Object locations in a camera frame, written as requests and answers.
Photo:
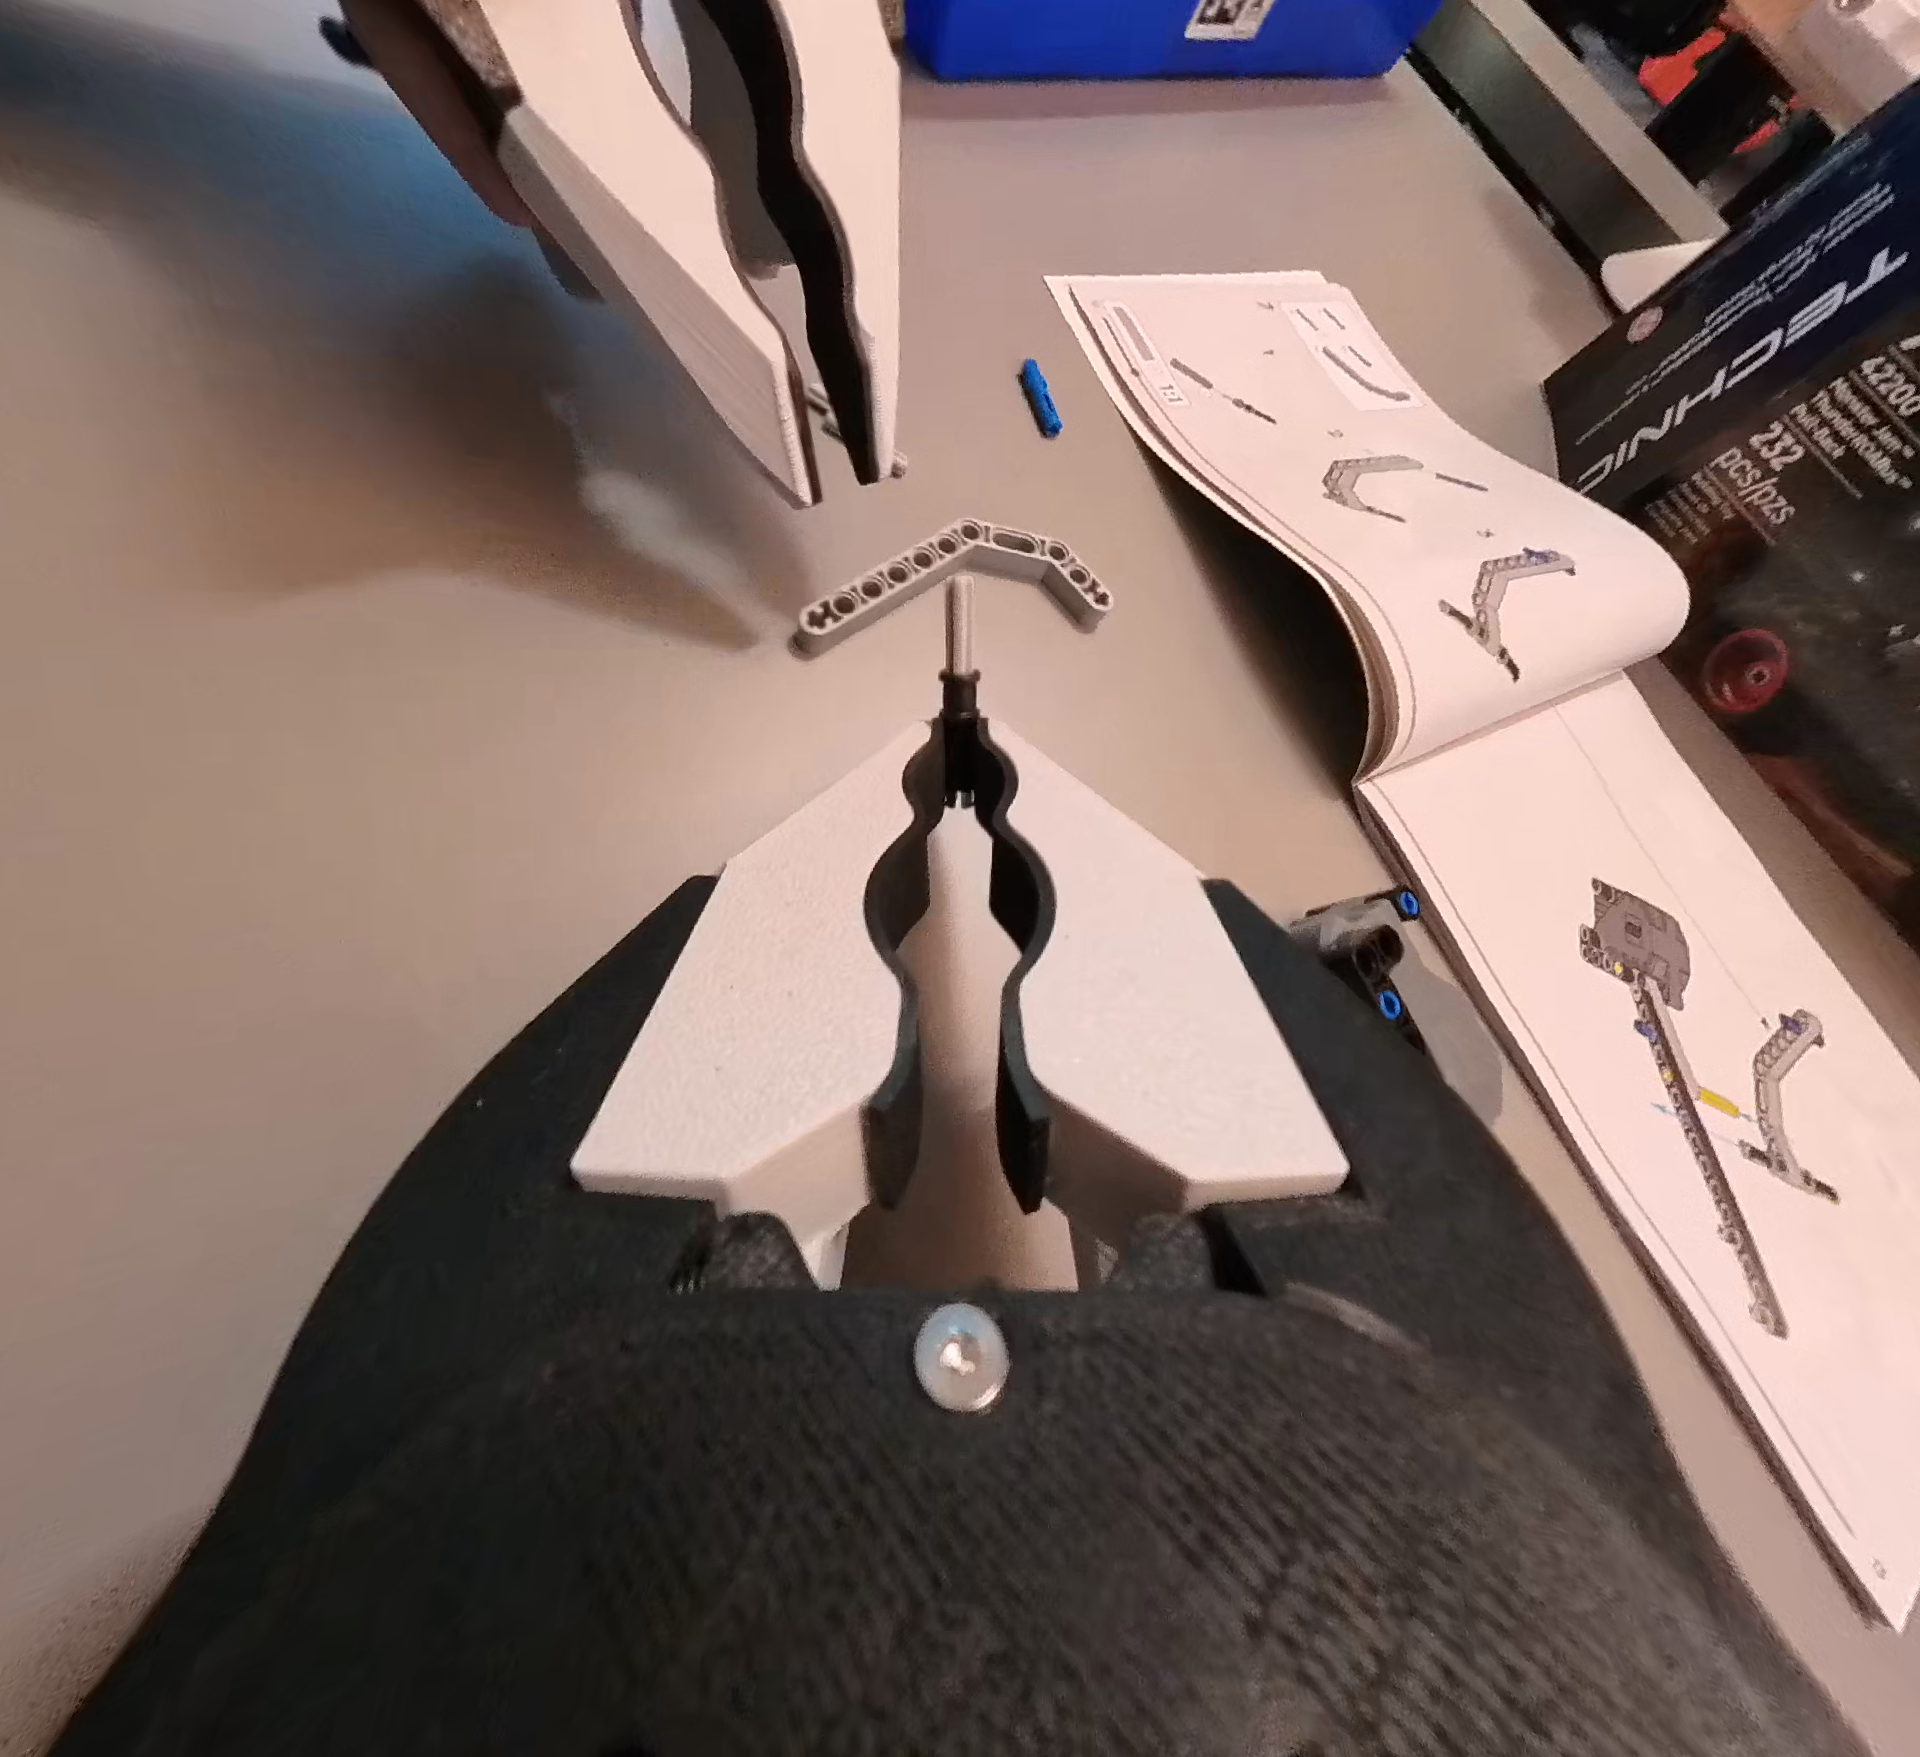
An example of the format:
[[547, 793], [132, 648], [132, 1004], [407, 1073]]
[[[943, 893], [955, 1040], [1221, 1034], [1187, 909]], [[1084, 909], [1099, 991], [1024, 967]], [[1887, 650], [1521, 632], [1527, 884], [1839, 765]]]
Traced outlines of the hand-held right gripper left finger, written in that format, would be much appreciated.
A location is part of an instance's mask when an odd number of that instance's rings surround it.
[[914, 822], [914, 752], [907, 723], [727, 857], [569, 1160], [583, 1193], [778, 1217], [815, 1282], [840, 1289], [848, 1225], [874, 1201], [859, 1108], [899, 1034], [863, 884]]

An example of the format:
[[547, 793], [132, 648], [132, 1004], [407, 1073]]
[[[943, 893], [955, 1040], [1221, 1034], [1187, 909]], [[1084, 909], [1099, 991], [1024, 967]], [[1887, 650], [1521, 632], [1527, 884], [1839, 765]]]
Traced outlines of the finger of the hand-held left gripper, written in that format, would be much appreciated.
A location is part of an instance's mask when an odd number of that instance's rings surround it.
[[720, 230], [715, 176], [641, 49], [636, 0], [475, 0], [517, 91], [500, 163], [606, 302], [647, 320], [778, 493], [821, 476], [799, 373]]
[[895, 470], [899, 66], [887, 0], [667, 0], [686, 127], [748, 281], [794, 271], [799, 398], [859, 486]]

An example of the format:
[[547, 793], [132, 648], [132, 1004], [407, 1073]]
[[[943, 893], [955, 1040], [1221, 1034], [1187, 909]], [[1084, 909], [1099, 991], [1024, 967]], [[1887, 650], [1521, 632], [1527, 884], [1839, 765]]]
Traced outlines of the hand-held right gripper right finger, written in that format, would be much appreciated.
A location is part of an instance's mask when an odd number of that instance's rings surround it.
[[1145, 1217], [1350, 1177], [1207, 879], [1014, 729], [981, 726], [1002, 982], [995, 1145], [1099, 1284]]

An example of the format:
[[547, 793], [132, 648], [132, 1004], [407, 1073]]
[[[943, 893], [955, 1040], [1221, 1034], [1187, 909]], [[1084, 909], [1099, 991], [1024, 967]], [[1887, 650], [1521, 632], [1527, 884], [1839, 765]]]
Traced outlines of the grey bent beam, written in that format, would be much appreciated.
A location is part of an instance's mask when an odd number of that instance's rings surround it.
[[1084, 632], [1115, 602], [1111, 588], [1067, 541], [991, 517], [955, 517], [805, 602], [787, 648], [799, 659], [817, 659], [854, 632], [871, 630], [899, 606], [973, 571], [1043, 591]]

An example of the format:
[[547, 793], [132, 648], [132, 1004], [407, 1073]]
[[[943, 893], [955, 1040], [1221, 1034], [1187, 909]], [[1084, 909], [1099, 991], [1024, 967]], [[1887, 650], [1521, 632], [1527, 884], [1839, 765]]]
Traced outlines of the grey desk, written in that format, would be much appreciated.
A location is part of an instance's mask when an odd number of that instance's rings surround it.
[[[1584, 281], [1392, 69], [899, 91], [899, 444], [791, 506], [320, 43], [2, 0], [2, 1727], [81, 1754], [1917, 1754], [1797, 1496], [1472, 1002], [1493, 1123], [1277, 919], [1388, 866], [1355, 639], [1163, 479], [1043, 275], [1306, 267], [1550, 463]], [[1032, 356], [1061, 415], [1019, 398]], [[1181, 853], [1342, 1194], [1002, 1284], [569, 1172], [727, 857], [982, 716]]]

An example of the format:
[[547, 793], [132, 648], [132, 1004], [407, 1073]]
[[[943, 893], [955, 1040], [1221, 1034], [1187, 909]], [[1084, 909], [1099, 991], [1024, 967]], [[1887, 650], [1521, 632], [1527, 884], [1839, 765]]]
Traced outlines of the grey motor block assembly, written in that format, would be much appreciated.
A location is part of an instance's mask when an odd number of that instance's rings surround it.
[[1389, 884], [1368, 897], [1320, 903], [1288, 921], [1285, 933], [1302, 942], [1404, 1044], [1426, 1054], [1426, 1036], [1396, 985], [1396, 963], [1404, 961], [1400, 924], [1415, 921], [1420, 893], [1412, 884]]

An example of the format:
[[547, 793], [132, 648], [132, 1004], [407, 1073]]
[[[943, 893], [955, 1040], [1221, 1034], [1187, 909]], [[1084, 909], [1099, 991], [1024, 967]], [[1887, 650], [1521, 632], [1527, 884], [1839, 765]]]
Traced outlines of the open instruction booklet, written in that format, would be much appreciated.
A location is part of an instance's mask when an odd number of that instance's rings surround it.
[[1355, 803], [1813, 1531], [1917, 1615], [1917, 1064], [1627, 669], [1637, 530], [1434, 402], [1319, 275], [1043, 278], [1129, 431], [1312, 571]]

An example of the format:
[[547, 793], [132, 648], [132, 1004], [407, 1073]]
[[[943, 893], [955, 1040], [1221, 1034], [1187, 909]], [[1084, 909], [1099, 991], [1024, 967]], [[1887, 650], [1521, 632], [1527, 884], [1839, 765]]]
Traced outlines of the black toy set box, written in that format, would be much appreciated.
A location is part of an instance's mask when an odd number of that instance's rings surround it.
[[1663, 661], [1917, 942], [1917, 85], [1546, 379], [1689, 578]]

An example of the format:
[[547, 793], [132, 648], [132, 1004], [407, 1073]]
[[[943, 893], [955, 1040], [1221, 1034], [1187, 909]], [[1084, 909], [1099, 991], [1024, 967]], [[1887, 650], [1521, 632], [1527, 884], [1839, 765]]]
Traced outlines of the grey metal rail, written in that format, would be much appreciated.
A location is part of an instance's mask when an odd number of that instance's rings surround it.
[[1614, 257], [1672, 245], [1696, 257], [1725, 235], [1723, 211], [1527, 0], [1444, 0], [1404, 62], [1589, 281]]

